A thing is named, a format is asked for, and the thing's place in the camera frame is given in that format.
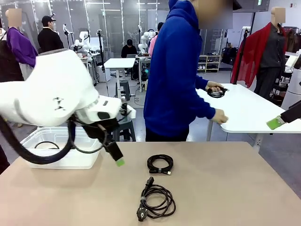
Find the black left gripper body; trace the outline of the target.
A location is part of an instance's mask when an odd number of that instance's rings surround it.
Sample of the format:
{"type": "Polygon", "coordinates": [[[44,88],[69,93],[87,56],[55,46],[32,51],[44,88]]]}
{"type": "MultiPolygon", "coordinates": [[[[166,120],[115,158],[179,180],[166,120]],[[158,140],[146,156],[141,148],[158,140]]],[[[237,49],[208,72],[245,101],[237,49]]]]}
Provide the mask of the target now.
{"type": "Polygon", "coordinates": [[[90,138],[98,139],[103,146],[115,143],[112,133],[119,127],[116,118],[93,122],[92,124],[81,123],[83,129],[90,138]]]}

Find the person's left hand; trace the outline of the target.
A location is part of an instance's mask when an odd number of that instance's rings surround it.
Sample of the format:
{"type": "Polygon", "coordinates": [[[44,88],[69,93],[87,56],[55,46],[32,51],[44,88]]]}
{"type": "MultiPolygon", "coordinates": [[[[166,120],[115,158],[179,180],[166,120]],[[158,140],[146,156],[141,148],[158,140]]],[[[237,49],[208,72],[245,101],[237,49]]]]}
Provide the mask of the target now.
{"type": "Polygon", "coordinates": [[[214,81],[208,81],[205,89],[211,89],[211,91],[213,92],[220,92],[221,88],[223,88],[221,84],[214,81]]]}

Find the person's right hand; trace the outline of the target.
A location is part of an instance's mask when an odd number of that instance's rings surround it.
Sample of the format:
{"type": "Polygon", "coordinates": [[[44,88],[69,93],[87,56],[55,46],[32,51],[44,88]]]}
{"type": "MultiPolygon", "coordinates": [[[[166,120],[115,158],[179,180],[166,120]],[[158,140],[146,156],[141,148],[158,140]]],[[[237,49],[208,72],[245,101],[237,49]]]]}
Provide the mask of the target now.
{"type": "Polygon", "coordinates": [[[225,115],[224,111],[221,109],[215,109],[215,115],[212,118],[212,121],[218,123],[218,124],[223,124],[228,121],[228,117],[225,115]]]}

